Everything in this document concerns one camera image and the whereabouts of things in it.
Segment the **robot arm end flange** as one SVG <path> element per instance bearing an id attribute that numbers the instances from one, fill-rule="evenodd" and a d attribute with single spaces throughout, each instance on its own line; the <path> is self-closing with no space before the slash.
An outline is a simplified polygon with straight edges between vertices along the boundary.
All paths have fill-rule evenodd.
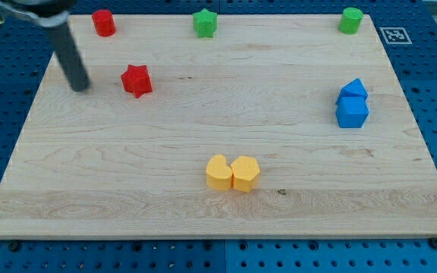
<path id="1" fill-rule="evenodd" d="M 65 24 L 76 0 L 0 0 L 4 17 L 29 21 L 41 27 L 51 28 Z"/>

